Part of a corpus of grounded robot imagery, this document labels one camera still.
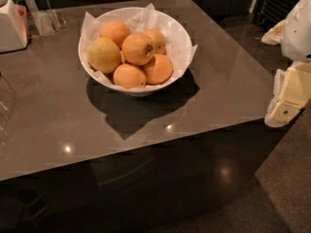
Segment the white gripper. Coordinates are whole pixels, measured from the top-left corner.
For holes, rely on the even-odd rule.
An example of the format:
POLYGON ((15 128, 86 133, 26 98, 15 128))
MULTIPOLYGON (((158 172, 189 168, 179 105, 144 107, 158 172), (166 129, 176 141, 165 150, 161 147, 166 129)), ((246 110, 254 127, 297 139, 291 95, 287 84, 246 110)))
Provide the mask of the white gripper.
POLYGON ((282 127, 311 99, 311 0, 299 0, 286 19, 270 28, 261 41, 271 46, 281 43, 282 54, 294 61, 286 71, 277 70, 274 97, 264 118, 266 125, 282 127))

